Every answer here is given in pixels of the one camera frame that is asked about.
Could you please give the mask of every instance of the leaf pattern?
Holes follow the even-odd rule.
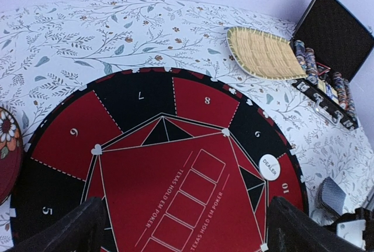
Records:
[[[243,9],[174,0],[83,0],[30,6],[0,19],[0,105],[24,142],[52,109],[85,84],[113,72],[177,67],[211,76],[249,96],[284,132],[300,162],[316,222],[318,186],[333,176],[352,211],[373,187],[374,154],[363,129],[331,126],[287,81],[245,74],[226,42],[246,26],[286,39],[295,24]],[[9,200],[0,206],[0,250],[12,246]]]

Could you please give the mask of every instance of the number 10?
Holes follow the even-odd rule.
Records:
[[[282,184],[282,188],[283,188],[283,193],[284,193],[284,194],[287,194],[287,193],[290,192],[290,191],[288,190],[288,184],[287,184],[287,183]]]

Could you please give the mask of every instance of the case lid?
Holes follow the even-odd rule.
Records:
[[[338,0],[312,0],[293,38],[313,48],[317,62],[349,81],[374,46],[367,28]]]

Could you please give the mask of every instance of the heart symbol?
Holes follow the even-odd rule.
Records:
[[[101,150],[101,146],[99,144],[96,144],[95,148],[93,148],[91,150],[91,154],[93,154],[93,155],[99,155],[99,154],[102,154],[102,153],[103,153],[103,151]]]

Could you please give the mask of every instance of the round poker table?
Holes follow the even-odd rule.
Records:
[[[92,196],[106,208],[102,251],[111,252],[260,251],[274,196],[309,208],[275,122],[236,89],[180,68],[83,86],[26,150],[11,200],[15,245]]]

